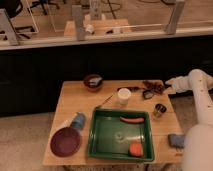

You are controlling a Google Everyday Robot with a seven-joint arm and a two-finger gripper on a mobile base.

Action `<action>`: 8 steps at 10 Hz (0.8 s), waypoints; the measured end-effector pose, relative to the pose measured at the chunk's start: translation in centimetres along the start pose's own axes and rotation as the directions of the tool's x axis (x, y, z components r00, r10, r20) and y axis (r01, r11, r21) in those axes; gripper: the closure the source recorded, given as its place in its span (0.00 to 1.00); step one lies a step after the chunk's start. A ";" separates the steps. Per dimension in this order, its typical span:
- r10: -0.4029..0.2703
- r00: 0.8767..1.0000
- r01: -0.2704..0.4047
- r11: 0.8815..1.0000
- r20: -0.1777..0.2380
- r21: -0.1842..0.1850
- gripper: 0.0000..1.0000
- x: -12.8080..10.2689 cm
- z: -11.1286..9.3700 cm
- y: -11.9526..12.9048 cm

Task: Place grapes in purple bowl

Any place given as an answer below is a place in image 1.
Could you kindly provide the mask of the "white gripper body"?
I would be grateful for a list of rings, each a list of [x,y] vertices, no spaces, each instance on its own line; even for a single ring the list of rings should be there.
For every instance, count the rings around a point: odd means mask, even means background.
[[[166,93],[183,93],[191,89],[187,76],[171,78],[165,84],[168,85],[165,89]]]

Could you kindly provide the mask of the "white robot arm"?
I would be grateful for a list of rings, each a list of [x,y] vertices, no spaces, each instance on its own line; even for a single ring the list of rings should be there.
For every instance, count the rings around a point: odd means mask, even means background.
[[[187,76],[166,81],[168,94],[192,91],[197,124],[190,128],[184,141],[182,171],[213,171],[213,76],[193,69]]]

